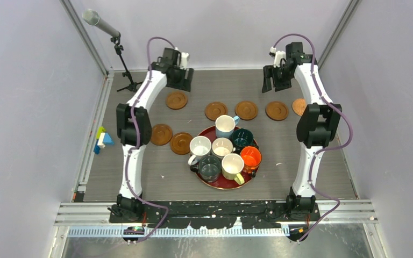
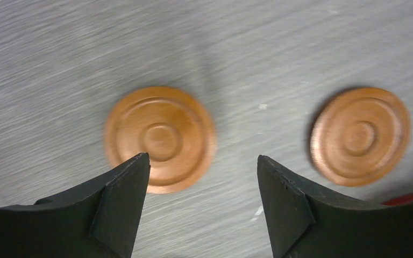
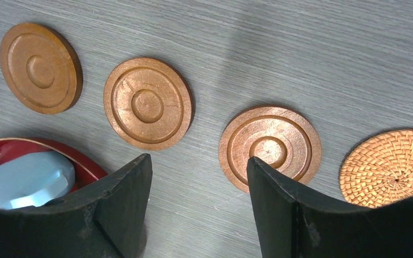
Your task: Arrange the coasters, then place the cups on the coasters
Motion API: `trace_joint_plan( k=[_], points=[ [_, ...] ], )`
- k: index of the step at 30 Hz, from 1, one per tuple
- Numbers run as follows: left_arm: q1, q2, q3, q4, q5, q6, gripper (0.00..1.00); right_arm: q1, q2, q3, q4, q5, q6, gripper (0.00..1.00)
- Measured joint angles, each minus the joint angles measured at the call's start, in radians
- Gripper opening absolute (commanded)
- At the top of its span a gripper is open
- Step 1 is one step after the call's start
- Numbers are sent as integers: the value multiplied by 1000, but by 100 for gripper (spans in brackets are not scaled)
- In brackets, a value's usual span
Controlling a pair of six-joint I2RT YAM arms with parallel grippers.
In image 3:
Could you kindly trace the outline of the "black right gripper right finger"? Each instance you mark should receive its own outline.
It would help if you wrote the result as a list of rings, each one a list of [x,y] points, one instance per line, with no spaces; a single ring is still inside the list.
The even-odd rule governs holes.
[[[263,257],[413,257],[413,197],[370,209],[286,177],[257,157],[248,185]]]

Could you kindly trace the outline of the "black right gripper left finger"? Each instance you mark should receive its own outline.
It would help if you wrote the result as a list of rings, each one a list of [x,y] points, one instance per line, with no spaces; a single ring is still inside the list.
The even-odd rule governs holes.
[[[0,257],[139,257],[152,175],[142,154],[44,206],[0,210]]]

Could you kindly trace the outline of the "wooden coaster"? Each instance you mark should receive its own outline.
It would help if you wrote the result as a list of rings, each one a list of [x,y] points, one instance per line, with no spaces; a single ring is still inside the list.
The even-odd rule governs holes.
[[[299,113],[278,105],[254,106],[229,121],[218,146],[224,175],[245,193],[251,157],[308,184],[321,164],[322,144],[315,128]]]
[[[188,83],[155,58],[129,59],[110,73],[103,92],[107,119],[129,144],[158,151],[177,144],[194,118]]]
[[[72,108],[83,88],[79,57],[56,30],[35,23],[10,28],[0,45],[3,77],[27,108],[56,114]]]

